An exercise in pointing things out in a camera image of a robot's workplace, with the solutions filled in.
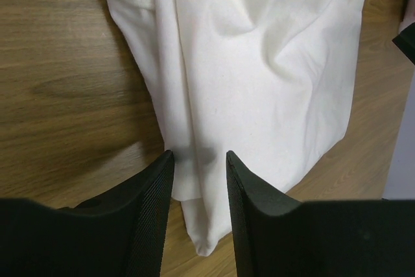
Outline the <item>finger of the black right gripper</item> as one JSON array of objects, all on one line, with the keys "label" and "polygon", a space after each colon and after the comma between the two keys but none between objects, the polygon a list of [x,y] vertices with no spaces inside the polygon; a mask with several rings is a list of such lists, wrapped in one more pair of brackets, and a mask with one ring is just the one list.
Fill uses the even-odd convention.
[{"label": "finger of the black right gripper", "polygon": [[415,64],[415,23],[404,28],[392,42],[413,64]]}]

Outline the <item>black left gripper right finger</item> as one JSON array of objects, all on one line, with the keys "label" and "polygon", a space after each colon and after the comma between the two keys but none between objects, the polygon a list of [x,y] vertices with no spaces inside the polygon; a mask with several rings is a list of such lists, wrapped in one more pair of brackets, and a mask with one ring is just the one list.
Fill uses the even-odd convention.
[{"label": "black left gripper right finger", "polygon": [[239,276],[413,276],[413,200],[300,202],[226,155]]}]

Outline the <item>white t shirt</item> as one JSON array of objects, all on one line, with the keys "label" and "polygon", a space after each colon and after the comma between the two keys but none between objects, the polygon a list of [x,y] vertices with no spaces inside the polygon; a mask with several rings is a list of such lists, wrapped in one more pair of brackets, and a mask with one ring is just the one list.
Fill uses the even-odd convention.
[{"label": "white t shirt", "polygon": [[107,0],[173,151],[196,253],[231,230],[226,153],[281,191],[347,130],[364,0]]}]

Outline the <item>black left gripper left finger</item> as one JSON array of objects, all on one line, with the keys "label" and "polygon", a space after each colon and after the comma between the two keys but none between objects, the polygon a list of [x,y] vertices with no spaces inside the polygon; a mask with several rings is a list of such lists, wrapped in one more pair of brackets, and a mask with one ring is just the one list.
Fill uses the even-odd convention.
[{"label": "black left gripper left finger", "polygon": [[174,177],[165,151],[74,208],[1,200],[2,276],[159,276]]}]

